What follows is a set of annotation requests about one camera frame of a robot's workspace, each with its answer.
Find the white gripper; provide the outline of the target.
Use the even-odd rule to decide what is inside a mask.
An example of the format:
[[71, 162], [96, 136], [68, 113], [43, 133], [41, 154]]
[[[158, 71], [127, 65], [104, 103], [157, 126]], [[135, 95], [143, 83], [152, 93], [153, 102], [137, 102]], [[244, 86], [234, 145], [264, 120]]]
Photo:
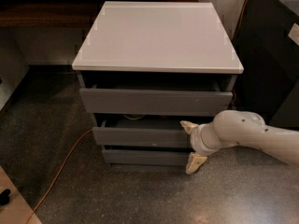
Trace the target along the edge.
[[196, 124], [187, 120], [182, 120], [180, 125], [184, 131], [190, 135], [192, 149], [186, 165], [186, 174], [196, 172], [207, 160], [207, 156], [223, 148], [223, 143], [216, 134], [216, 130], [211, 123]]

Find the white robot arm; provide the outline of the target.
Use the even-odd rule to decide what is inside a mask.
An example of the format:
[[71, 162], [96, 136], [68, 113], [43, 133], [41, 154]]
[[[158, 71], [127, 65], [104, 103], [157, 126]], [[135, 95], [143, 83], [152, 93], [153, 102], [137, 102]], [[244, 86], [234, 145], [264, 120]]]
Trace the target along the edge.
[[283, 161], [299, 166], [299, 132], [265, 124], [253, 112], [221, 111], [207, 124], [182, 120], [180, 125], [190, 137], [192, 152], [186, 165], [188, 175], [196, 172], [207, 157], [228, 147], [252, 147]]

